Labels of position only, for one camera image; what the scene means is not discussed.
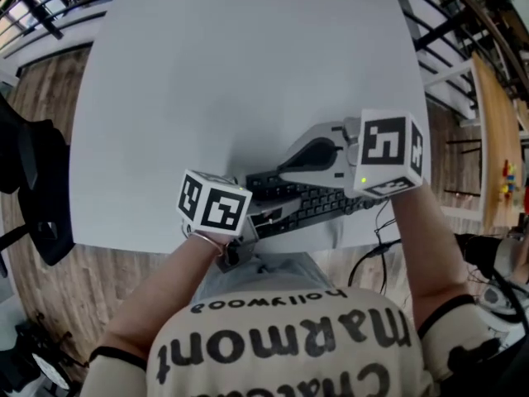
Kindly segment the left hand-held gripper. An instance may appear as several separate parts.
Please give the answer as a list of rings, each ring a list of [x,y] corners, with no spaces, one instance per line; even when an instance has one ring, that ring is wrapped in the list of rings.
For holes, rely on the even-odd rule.
[[[177,211],[183,232],[228,235],[231,242],[217,259],[226,273],[250,260],[258,240],[290,232],[298,225],[298,210],[277,207],[249,215],[252,193],[235,180],[196,170],[186,170]]]

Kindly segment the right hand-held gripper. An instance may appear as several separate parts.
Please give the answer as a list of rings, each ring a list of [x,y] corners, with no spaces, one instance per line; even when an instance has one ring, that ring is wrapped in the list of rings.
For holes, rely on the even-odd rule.
[[[353,198],[383,199],[423,184],[424,137],[408,111],[362,110],[348,143],[342,122],[310,127],[287,150],[278,166],[289,182],[347,188]]]

